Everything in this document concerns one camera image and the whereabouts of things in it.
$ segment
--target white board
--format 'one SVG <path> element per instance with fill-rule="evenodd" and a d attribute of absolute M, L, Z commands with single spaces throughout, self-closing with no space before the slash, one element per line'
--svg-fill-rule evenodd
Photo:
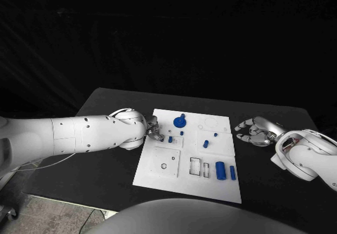
<path fill-rule="evenodd" d="M 172 120 L 181 114 L 185 115 L 185 126 L 177 128 Z M 159 134 L 165 138 L 164 142 L 145 138 L 132 185 L 240 203 L 229 118 L 159 109 L 154 109 L 152 115 L 158 118 Z M 224 163 L 226 180 L 216 178 L 217 161 Z M 230 166 L 236 180 L 230 179 Z"/>

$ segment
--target small blue piece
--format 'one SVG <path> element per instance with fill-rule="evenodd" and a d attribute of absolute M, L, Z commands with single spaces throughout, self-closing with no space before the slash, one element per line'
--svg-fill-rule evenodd
<path fill-rule="evenodd" d="M 207 146 L 208 146 L 208 141 L 205 140 L 204 144 L 203 144 L 203 147 L 207 148 Z"/>
<path fill-rule="evenodd" d="M 226 170 L 223 162 L 216 162 L 216 178 L 217 180 L 226 180 Z"/>
<path fill-rule="evenodd" d="M 174 119 L 172 124 L 177 128 L 182 128 L 185 126 L 184 114 Z"/>
<path fill-rule="evenodd" d="M 230 166 L 229 168 L 230 168 L 230 177 L 231 177 L 231 180 L 236 180 L 233 166 Z"/>

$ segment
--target black table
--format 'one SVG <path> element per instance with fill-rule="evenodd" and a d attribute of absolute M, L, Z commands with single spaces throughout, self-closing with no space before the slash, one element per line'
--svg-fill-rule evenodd
<path fill-rule="evenodd" d="M 93 91 L 77 116 L 108 115 L 126 107 L 144 115 L 151 115 L 157 108 L 227 116 L 233 133 L 233 127 L 254 116 L 266 117 L 286 129 L 315 130 L 308 113 L 301 108 L 103 88 Z M 115 148 L 73 155 L 60 164 L 34 171 L 23 192 L 112 211 L 162 198 L 201 199 L 240 207 L 309 233 L 335 230 L 337 193 L 322 180 L 316 178 L 306 182 L 283 171 L 269 160 L 275 154 L 272 146 L 252 146 L 234 135 L 233 144 L 241 204 L 133 186 L 142 146 L 131 151 Z M 40 166 L 63 158 L 64 155 L 54 156 L 43 160 Z"/>

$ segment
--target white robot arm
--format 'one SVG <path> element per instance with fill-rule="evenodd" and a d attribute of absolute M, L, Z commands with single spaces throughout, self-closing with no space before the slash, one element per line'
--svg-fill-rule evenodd
<path fill-rule="evenodd" d="M 161 140 L 157 117 L 145 120 L 135 110 L 122 110 L 125 112 L 115 117 L 115 113 L 49 119 L 0 117 L 0 178 L 23 163 L 38 158 L 116 146 L 131 150 L 142 144 L 145 135 Z"/>
<path fill-rule="evenodd" d="M 246 126 L 250 126 L 250 136 L 237 134 L 237 138 L 256 146 L 267 146 L 275 142 L 272 162 L 306 181 L 319 176 L 337 191 L 337 142 L 312 130 L 288 132 L 262 117 L 243 121 L 234 130 Z"/>

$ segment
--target blue object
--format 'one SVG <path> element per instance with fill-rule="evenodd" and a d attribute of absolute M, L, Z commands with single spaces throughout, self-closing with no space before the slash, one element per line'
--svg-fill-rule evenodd
<path fill-rule="evenodd" d="M 172 124 L 177 128 L 182 128 L 185 126 L 184 114 L 174 119 Z"/>
<path fill-rule="evenodd" d="M 231 180 L 236 180 L 233 166 L 230 166 L 229 168 L 230 168 L 230 177 L 231 177 Z"/>
<path fill-rule="evenodd" d="M 216 178 L 217 180 L 226 180 L 226 170 L 223 162 L 216 162 Z"/>
<path fill-rule="evenodd" d="M 208 141 L 205 140 L 204 144 L 203 144 L 203 147 L 207 148 L 207 146 L 208 146 Z"/>

